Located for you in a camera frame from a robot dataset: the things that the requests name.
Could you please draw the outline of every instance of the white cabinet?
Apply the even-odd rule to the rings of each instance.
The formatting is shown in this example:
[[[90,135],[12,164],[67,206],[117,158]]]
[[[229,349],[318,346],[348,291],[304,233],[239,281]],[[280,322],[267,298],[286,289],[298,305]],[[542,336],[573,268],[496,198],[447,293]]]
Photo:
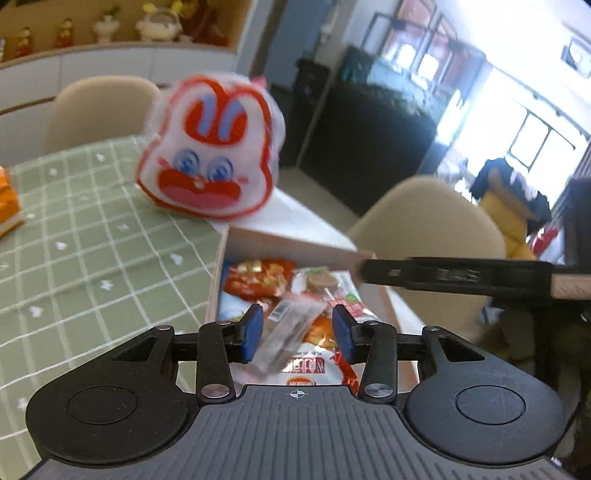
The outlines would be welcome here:
[[[51,104],[42,103],[0,116],[0,165],[43,155],[50,111]]]
[[[235,53],[221,49],[157,48],[152,81],[174,83],[197,72],[234,72],[236,60]]]
[[[62,57],[61,88],[96,75],[150,78],[154,48],[113,48],[69,53]]]
[[[43,155],[51,103],[69,84],[96,75],[136,75],[154,83],[175,83],[193,73],[233,72],[237,55],[215,48],[129,46],[61,53],[0,69],[0,165]]]
[[[59,91],[59,57],[28,61],[0,70],[0,110],[53,97]]]

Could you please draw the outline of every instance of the rabbit plush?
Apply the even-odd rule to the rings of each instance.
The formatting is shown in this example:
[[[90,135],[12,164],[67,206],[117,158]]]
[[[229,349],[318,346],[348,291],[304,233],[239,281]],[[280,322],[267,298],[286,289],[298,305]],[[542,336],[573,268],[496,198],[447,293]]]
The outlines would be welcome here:
[[[260,209],[278,177],[285,122],[271,95],[236,74],[198,74],[155,106],[136,180],[156,204],[213,219]]]

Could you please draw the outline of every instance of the table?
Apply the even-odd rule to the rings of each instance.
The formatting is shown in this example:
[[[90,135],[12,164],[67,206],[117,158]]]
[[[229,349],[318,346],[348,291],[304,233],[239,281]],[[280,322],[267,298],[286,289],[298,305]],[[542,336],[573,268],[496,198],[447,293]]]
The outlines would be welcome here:
[[[27,224],[0,241],[2,480],[39,460],[24,418],[37,389],[154,325],[193,332],[204,321],[226,223],[154,206],[134,182],[141,150],[128,138],[11,168]],[[278,189],[233,224],[355,248]],[[178,386],[192,391],[194,378],[195,364],[181,363]]]

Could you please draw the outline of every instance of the crosshair marking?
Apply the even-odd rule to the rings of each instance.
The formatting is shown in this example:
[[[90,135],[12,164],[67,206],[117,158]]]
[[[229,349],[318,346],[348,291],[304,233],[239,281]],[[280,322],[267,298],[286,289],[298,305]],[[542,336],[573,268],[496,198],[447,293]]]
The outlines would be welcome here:
[[[304,393],[302,390],[294,390],[293,392],[288,393],[288,395],[292,398],[298,399],[303,398],[305,395],[310,395],[309,393]]]

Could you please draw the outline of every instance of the red snack bag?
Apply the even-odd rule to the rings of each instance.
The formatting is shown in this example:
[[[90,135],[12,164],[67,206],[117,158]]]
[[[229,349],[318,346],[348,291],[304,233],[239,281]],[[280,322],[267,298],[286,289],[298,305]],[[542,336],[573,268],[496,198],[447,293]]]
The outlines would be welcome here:
[[[289,288],[296,264],[289,260],[249,260],[228,268],[223,290],[244,300],[281,297]]]
[[[359,381],[337,349],[332,320],[319,316],[285,368],[268,377],[271,385],[349,385],[357,393]]]

